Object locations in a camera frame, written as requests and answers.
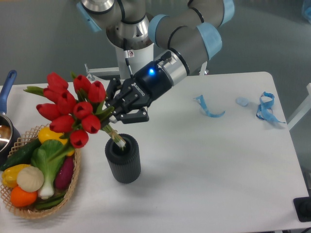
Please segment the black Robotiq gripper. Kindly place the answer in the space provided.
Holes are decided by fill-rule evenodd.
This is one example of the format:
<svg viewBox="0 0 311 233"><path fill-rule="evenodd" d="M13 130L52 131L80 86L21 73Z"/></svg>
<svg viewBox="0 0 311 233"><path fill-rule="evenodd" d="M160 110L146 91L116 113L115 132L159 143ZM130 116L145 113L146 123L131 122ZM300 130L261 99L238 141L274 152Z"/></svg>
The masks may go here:
<svg viewBox="0 0 311 233"><path fill-rule="evenodd" d="M149 120L147 108L172 88L168 74L159 61L151 61L132 78L113 78L106 88L106 107L114 107L111 123L141 123Z"/></svg>

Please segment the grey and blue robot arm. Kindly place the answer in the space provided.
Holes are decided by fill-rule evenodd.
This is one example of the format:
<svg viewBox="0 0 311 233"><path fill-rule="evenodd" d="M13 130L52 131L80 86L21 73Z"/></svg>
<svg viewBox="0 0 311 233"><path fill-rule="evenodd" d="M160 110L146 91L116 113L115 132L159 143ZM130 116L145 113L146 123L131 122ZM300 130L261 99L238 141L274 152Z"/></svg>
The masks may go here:
<svg viewBox="0 0 311 233"><path fill-rule="evenodd" d="M77 8L115 47L119 74L106 89L106 125L145 122L147 109L222 48L218 27L232 19L231 0L190 0L176 16L151 17L143 0L81 0Z"/></svg>

